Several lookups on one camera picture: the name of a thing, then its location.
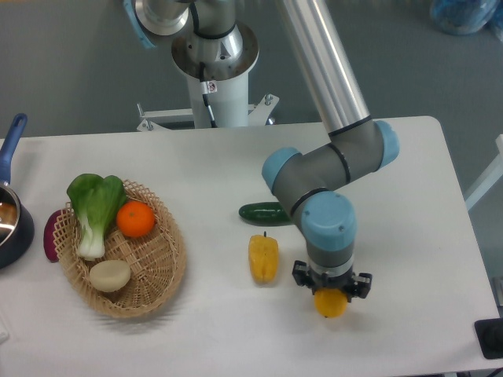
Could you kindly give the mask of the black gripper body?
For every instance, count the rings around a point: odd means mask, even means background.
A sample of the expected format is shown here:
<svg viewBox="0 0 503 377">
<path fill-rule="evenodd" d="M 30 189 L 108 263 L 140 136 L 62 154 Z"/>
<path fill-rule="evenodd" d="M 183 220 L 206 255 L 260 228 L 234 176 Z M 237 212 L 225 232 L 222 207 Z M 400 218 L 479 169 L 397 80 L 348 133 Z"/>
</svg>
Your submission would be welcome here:
<svg viewBox="0 0 503 377">
<path fill-rule="evenodd" d="M 312 292 L 322 288 L 344 290 L 353 284 L 353 265 L 345 268 L 342 273 L 338 272 L 336 268 L 323 269 L 315 264 L 310 264 L 308 267 L 308 275 L 311 279 L 309 289 Z"/>
</svg>

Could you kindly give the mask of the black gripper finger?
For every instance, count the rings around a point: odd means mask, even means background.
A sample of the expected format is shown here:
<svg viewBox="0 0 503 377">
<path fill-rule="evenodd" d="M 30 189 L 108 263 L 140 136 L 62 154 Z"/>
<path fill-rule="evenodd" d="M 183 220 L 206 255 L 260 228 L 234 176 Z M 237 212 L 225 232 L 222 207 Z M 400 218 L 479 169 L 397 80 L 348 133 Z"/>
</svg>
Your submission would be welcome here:
<svg viewBox="0 0 503 377">
<path fill-rule="evenodd" d="M 310 274 L 310 267 L 306 262 L 295 260 L 292 267 L 292 276 L 297 286 L 306 287 L 311 291 L 314 289 L 314 280 Z"/>
<path fill-rule="evenodd" d="M 352 302 L 354 298 L 365 299 L 369 294 L 373 282 L 371 273 L 352 274 L 351 278 L 344 286 L 344 292 L 347 296 L 347 301 Z"/>
</svg>

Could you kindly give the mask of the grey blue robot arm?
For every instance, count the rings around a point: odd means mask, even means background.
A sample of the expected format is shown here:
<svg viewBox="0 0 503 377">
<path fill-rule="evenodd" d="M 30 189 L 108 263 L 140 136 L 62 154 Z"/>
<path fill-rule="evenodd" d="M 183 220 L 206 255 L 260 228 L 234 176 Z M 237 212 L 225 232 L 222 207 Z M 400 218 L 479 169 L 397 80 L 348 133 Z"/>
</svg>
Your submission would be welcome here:
<svg viewBox="0 0 503 377">
<path fill-rule="evenodd" d="M 172 37 L 171 56 L 186 77 L 195 127 L 251 124 L 259 111 L 248 103 L 248 74 L 259 44 L 237 19 L 235 2 L 125 1 L 123 7 L 144 47 L 152 46 L 150 35 Z M 307 154 L 277 150 L 262 176 L 307 244 L 307 261 L 292 269 L 296 283 L 365 298 L 372 277 L 353 270 L 357 221 L 338 189 L 394 161 L 398 136 L 369 114 L 326 4 L 279 1 L 277 7 L 329 141 Z"/>
</svg>

